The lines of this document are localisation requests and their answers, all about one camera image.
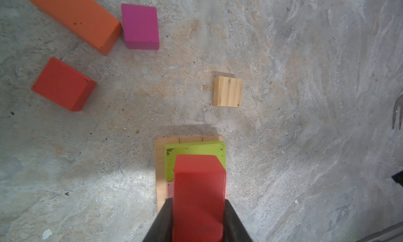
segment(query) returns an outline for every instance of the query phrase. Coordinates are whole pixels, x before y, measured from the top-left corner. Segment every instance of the unpainted wooden cube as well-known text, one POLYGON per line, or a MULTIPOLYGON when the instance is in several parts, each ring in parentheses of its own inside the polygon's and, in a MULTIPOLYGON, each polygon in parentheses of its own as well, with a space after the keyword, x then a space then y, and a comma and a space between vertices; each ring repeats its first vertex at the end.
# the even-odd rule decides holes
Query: unpainted wooden cube
POLYGON ((214 79, 213 106, 241 106, 242 80, 239 78, 217 77, 214 79))

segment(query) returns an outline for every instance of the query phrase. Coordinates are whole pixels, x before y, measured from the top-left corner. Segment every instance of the green block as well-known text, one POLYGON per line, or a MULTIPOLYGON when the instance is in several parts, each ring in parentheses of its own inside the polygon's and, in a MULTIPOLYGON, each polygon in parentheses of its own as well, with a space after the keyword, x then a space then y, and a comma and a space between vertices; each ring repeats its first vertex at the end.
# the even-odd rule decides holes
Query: green block
POLYGON ((215 155, 225 169, 226 146, 223 141, 165 144, 165 178, 167 182, 174 180, 177 155, 215 155))

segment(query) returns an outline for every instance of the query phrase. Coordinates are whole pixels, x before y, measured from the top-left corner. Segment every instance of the metal fork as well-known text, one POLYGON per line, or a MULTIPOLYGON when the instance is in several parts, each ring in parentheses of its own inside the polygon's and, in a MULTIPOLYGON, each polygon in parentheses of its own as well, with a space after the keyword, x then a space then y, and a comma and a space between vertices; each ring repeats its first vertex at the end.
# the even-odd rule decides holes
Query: metal fork
POLYGON ((396 114, 398 107, 400 107, 400 113, 399 113, 399 130, 400 130, 402 127, 402 117, 403 117, 403 94, 400 95, 395 101, 395 106, 393 108, 392 129, 395 129, 396 114))

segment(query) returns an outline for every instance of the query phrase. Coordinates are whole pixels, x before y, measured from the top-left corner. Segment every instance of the magenta block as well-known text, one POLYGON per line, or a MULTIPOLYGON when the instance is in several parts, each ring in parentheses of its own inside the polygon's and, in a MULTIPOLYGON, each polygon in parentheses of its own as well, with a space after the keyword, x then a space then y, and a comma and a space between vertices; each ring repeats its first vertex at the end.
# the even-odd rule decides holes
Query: magenta block
POLYGON ((157 9, 155 7, 122 4, 124 42, 129 49, 158 50, 157 9))

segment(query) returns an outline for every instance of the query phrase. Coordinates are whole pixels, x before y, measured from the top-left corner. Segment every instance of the rectangular orange block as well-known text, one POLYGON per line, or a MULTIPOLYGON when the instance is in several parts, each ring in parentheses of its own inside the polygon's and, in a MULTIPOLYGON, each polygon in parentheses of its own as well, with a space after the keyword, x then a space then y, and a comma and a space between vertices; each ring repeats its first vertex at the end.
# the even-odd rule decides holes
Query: rectangular orange block
POLYGON ((122 34, 119 20, 94 0, 30 1, 105 56, 122 34))

